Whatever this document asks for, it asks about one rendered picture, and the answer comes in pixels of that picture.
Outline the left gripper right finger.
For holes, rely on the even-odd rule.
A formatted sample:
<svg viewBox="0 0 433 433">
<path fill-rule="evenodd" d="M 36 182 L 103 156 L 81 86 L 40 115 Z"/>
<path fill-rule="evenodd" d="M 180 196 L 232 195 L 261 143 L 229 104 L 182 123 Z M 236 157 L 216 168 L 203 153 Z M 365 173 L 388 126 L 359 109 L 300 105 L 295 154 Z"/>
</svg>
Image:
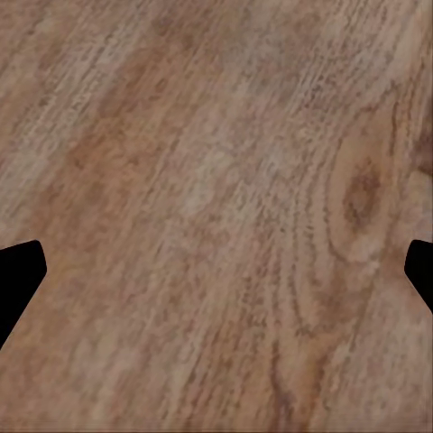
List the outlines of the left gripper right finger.
<svg viewBox="0 0 433 433">
<path fill-rule="evenodd" d="M 413 240 L 406 256 L 404 271 L 433 313 L 433 244 Z"/>
</svg>

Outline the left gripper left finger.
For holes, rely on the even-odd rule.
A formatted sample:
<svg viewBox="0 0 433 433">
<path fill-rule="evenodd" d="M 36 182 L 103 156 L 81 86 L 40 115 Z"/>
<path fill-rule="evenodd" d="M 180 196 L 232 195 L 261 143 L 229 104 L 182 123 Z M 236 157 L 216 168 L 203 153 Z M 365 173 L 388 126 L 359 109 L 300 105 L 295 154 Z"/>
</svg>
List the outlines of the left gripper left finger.
<svg viewBox="0 0 433 433">
<path fill-rule="evenodd" d="M 46 274 L 38 240 L 0 250 L 0 349 Z"/>
</svg>

